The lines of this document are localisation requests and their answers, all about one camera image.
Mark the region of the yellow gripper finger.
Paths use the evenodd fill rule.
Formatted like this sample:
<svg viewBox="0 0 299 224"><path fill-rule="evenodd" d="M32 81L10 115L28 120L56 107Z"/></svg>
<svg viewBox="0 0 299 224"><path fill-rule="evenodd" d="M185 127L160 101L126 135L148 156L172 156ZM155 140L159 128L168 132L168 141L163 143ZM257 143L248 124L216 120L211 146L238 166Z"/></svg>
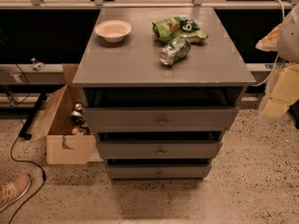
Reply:
<svg viewBox="0 0 299 224"><path fill-rule="evenodd" d="M299 63L274 68L266 84L261 101L264 119L280 119L299 100Z"/></svg>

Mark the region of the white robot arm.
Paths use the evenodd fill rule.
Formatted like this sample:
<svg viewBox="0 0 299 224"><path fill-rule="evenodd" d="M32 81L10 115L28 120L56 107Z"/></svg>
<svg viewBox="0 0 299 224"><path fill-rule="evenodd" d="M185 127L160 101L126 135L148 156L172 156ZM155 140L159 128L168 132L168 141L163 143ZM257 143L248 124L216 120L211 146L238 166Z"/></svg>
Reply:
<svg viewBox="0 0 299 224"><path fill-rule="evenodd" d="M276 64L266 82L260 104L264 119L280 119L299 100L299 5L255 46L262 51L276 51L286 64Z"/></svg>

